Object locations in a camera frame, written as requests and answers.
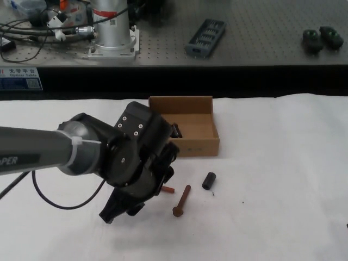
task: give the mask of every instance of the cable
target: cable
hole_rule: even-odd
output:
[[[47,10],[46,10],[46,9],[43,10],[43,11],[39,14],[39,16],[41,17],[42,14],[43,14],[45,11],[47,11]],[[10,26],[10,25],[9,25],[11,22],[8,23],[8,24],[7,24],[8,29],[7,29],[6,31],[4,31],[4,32],[2,33],[2,35],[1,35],[1,37],[0,37],[0,46],[2,46],[2,39],[4,38],[5,34],[8,33],[8,31],[10,31],[11,28],[14,28],[14,27],[17,26],[18,24],[25,23],[25,22],[27,22],[27,21],[28,21],[28,20],[20,21],[20,22],[14,24],[13,26]],[[9,59],[7,59],[7,58],[4,57],[3,52],[2,52],[2,49],[0,49],[0,57],[1,57],[1,59],[3,59],[4,61],[6,61],[6,62],[8,62],[8,63],[23,63],[23,62],[31,61],[31,60],[35,59],[35,58],[39,55],[39,53],[41,52],[41,50],[43,49],[43,47],[44,47],[44,45],[45,45],[45,43],[46,43],[46,41],[47,41],[48,32],[49,32],[49,28],[47,27],[47,29],[46,29],[46,37],[45,37],[43,43],[41,44],[39,50],[36,52],[36,54],[35,54],[33,57],[31,57],[31,58],[29,58],[29,59],[25,59],[25,60],[20,60],[20,61],[9,60]]]
[[[25,42],[28,44],[41,44],[43,43],[43,41],[40,41],[39,38],[37,36],[29,36],[27,38],[19,38],[19,37],[14,37],[14,36],[6,36],[7,39],[9,40],[15,40],[18,42]],[[81,41],[86,41],[86,40],[91,40],[91,37],[84,37],[84,38],[76,38],[75,37],[70,37],[73,39],[69,39],[66,38],[66,40],[64,42],[60,42],[60,41],[46,41],[44,42],[45,45],[67,45],[67,44],[72,44],[75,42],[81,42]]]
[[[0,200],[8,193],[11,191],[11,189],[13,189],[16,185],[18,185],[18,183],[20,181],[22,181],[28,174],[29,172],[23,172],[22,174],[20,174],[10,185],[7,186],[7,188],[5,188],[1,193],[0,193]]]
[[[93,198],[95,198],[95,196],[99,193],[99,191],[102,189],[103,185],[105,184],[106,180],[104,179],[102,181],[102,183],[100,183],[99,187],[97,188],[97,190],[93,193],[93,195],[87,199],[85,202],[77,205],[77,206],[73,206],[73,207],[63,207],[60,205],[57,205],[55,203],[53,203],[51,200],[49,200],[39,189],[38,183],[36,182],[36,173],[35,170],[32,171],[32,178],[33,178],[33,184],[34,184],[34,188],[36,190],[36,192],[39,194],[39,196],[46,201],[48,204],[50,204],[51,206],[55,207],[55,208],[59,208],[59,209],[63,209],[63,210],[74,210],[74,209],[78,209],[81,208],[85,205],[87,205],[89,202],[91,202],[93,200]]]
[[[124,14],[125,12],[127,12],[129,10],[129,7],[127,8],[124,8],[122,11],[120,11],[119,13],[117,13],[116,15],[113,15],[111,17],[108,17],[108,18],[105,18],[105,19],[102,19],[102,20],[99,20],[99,21],[96,21],[93,23],[93,25],[96,25],[96,24],[99,24],[99,23],[103,23],[103,22],[107,22],[111,19],[114,19],[114,18],[117,18],[118,16]],[[3,23],[0,23],[0,26],[8,26],[6,24],[3,24]],[[80,26],[67,26],[67,27],[52,27],[50,28],[51,30],[65,30],[65,29],[75,29],[75,28],[79,28],[79,27],[86,27],[86,26],[90,26],[90,24],[82,24]],[[11,27],[11,29],[18,29],[18,30],[33,30],[31,27],[24,27],[24,28],[21,28],[21,27]]]

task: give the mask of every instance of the open cardboard box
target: open cardboard box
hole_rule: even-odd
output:
[[[219,154],[212,96],[153,96],[148,102],[167,122],[179,125],[183,137],[170,138],[180,148],[179,157]]]

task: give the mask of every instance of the black cylinder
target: black cylinder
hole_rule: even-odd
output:
[[[212,187],[215,179],[216,179],[215,173],[209,172],[202,184],[202,187],[206,190],[209,190]]]
[[[172,125],[172,135],[171,135],[171,138],[182,138],[182,134],[181,134],[181,131],[179,129],[179,125],[174,123]]]

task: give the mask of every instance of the brown screw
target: brown screw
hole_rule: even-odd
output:
[[[166,186],[162,186],[161,191],[164,191],[164,192],[168,192],[168,193],[172,193],[172,194],[173,194],[173,193],[175,192],[175,189],[169,188],[169,187],[166,187]]]
[[[179,204],[177,207],[173,207],[173,215],[176,217],[180,217],[182,214],[184,214],[183,207],[185,204],[185,201],[187,199],[187,196],[189,195],[189,192],[191,190],[191,186],[187,185],[183,195],[181,196],[181,199],[179,201]]]

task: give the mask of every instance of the black component holder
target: black component holder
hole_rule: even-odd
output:
[[[305,30],[302,37],[303,46],[307,52],[318,53],[323,49],[324,45],[316,30]]]
[[[207,57],[216,47],[226,28],[222,21],[206,19],[186,45],[186,53],[194,57]]]
[[[343,45],[343,38],[337,33],[335,29],[330,26],[322,26],[319,29],[321,38],[327,45],[334,50],[339,49]]]

